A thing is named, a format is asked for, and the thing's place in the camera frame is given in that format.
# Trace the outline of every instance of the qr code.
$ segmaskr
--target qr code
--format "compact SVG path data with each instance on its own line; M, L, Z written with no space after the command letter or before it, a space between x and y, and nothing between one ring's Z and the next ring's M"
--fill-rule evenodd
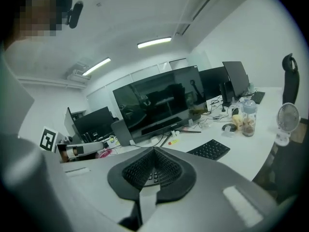
M56 137L56 133L48 129L44 129L41 142L40 142L40 147L48 151L53 151L55 137Z

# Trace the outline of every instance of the bottle lid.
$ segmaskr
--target bottle lid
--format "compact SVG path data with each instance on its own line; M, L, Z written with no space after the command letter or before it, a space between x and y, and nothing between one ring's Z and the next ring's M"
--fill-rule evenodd
M256 112L256 103L252 100L243 103L243 112L247 114L254 114Z

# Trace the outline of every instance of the fan grille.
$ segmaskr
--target fan grille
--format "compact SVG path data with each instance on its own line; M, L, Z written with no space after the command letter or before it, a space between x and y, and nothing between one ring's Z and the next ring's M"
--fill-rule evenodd
M278 112L277 121L281 130L286 132L294 131L299 123L299 113L294 104L283 104Z

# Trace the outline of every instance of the white desk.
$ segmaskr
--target white desk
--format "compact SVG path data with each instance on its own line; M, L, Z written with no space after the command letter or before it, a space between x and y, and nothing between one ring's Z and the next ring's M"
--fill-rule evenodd
M166 142L163 147L187 152L214 139L230 148L230 151L218 161L252 181L260 171L273 146L277 128L276 115L282 105L282 88L258 88L258 91L265 92L266 94L261 104L258 105L255 133L252 137L245 137L239 131L232 138L222 136L222 126L228 123L228 118L231 121L231 117L227 117L222 119L223 122L207 120L207 123L210 125L208 128L201 129L199 126L196 126L195 129L187 128L190 131L197 130L202 131L202 133L181 133L179 142L173 145L168 145L168 142ZM220 113L221 107L217 108L210 116L202 116L195 124ZM137 145L152 146L154 144L153 142L145 141ZM119 147L116 150L118 154L121 154L135 149L137 149L135 146L126 146Z

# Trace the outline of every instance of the fluorescent light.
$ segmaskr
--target fluorescent light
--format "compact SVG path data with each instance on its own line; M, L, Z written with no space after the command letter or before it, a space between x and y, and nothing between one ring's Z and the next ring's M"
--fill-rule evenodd
M172 37L166 37L166 38L162 38L162 39L157 39L157 40L152 40L152 41L147 41L144 43L139 43L137 44L137 47L143 48L143 47L147 47L153 44L160 44L160 43L164 43L164 42L170 42L172 40Z
M101 67L102 65L110 62L111 59L110 58L107 58L105 60L103 60L102 62L96 64L94 67L92 67L91 69L89 69L88 71L86 71L83 75L89 75L92 71L96 70L97 68Z

